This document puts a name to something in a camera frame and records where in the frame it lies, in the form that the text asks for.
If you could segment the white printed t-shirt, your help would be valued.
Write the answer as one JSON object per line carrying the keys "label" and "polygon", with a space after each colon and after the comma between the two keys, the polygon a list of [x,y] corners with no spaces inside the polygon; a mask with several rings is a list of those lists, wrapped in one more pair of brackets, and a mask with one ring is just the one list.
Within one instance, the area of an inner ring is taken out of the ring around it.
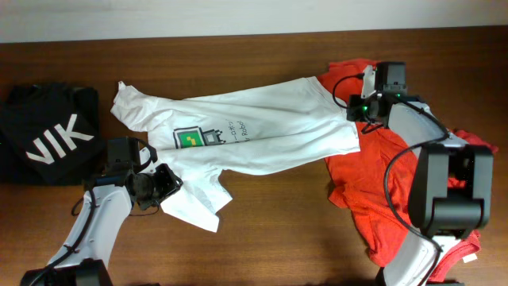
{"label": "white printed t-shirt", "polygon": [[111,113],[146,133],[182,180],[163,211],[211,232],[231,200],[223,171],[262,176],[360,150],[356,126],[314,77],[181,100],[120,83]]}

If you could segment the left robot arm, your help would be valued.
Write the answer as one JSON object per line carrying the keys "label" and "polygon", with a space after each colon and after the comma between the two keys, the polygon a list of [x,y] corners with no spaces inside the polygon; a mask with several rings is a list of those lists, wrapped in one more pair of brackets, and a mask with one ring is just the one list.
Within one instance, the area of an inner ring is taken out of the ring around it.
{"label": "left robot arm", "polygon": [[42,269],[21,278],[29,285],[111,285],[107,270],[117,234],[135,205],[159,209],[183,181],[158,161],[156,149],[135,137],[107,142],[102,173],[84,184],[82,209],[65,243]]}

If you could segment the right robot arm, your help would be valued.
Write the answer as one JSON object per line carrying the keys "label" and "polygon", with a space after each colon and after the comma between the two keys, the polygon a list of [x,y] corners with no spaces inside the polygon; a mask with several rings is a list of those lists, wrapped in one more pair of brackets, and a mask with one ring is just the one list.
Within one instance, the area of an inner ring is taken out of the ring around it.
{"label": "right robot arm", "polygon": [[409,233],[395,258],[378,271],[375,284],[426,285],[444,256],[489,222],[493,153],[457,137],[421,97],[409,95],[405,63],[368,65],[358,78],[362,90],[350,96],[347,119],[366,123],[363,133],[390,129],[407,145],[383,178],[389,179],[406,154],[418,159],[408,199],[410,220],[402,223]]}

